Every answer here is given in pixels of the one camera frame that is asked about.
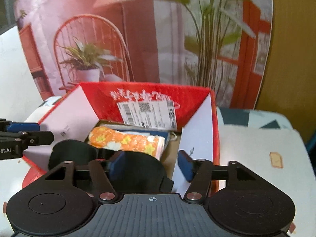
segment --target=chair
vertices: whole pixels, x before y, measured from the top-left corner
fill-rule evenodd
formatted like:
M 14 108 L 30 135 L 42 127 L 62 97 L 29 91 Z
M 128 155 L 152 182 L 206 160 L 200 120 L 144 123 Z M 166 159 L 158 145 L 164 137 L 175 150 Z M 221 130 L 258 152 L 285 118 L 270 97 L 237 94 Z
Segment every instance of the chair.
M 111 61 L 112 68 L 104 67 L 105 74 L 115 74 L 123 81 L 134 81 L 131 59 L 124 38 L 117 27 L 109 20 L 92 14 L 80 14 L 65 21 L 57 30 L 53 48 L 56 63 L 63 86 L 60 90 L 68 92 L 78 83 L 74 70 L 69 70 L 61 62 L 69 56 L 62 47 L 75 47 L 74 37 L 82 43 L 93 43 L 96 46 L 111 51 L 111 54 L 122 61 Z

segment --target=yellow flower print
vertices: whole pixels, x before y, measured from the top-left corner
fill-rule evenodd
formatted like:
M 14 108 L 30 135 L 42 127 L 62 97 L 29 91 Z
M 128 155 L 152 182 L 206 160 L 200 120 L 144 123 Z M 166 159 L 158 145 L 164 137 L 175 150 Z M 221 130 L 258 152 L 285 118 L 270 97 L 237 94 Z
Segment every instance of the yellow flower print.
M 131 141 L 131 138 L 129 136 L 126 136 L 122 141 L 121 144 L 128 144 Z
M 105 141 L 105 135 L 103 134 L 103 135 L 98 136 L 98 137 L 95 139 L 95 141 L 96 141 L 96 142 L 103 142 L 103 141 Z
M 154 151 L 155 151 L 155 148 L 153 147 L 153 145 L 151 143 L 145 146 L 144 153 L 147 153 L 149 155 L 153 155 Z

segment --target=white wall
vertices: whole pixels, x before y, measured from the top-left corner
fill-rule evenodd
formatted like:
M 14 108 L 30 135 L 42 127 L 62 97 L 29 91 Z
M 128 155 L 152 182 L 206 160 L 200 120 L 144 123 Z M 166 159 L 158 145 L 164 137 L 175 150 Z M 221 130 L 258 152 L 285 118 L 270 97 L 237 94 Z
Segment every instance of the white wall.
M 42 102 L 13 27 L 0 35 L 0 118 L 23 122 Z

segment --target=grey ribbed panel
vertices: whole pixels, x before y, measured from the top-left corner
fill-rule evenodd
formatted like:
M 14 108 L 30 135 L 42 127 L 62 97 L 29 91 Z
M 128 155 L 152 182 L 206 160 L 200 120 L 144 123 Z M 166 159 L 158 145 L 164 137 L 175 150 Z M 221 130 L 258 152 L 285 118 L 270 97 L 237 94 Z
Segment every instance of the grey ribbed panel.
M 126 194 L 116 204 L 102 205 L 85 226 L 66 237 L 233 237 L 217 226 L 200 205 L 178 194 Z

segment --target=brown wall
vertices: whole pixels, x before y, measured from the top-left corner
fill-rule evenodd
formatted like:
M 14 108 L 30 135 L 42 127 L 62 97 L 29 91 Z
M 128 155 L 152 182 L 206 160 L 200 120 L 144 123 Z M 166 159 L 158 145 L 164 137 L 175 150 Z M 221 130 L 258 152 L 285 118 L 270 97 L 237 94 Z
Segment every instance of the brown wall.
M 316 130 L 316 0 L 273 0 L 270 55 L 256 109 L 284 114 L 304 141 Z

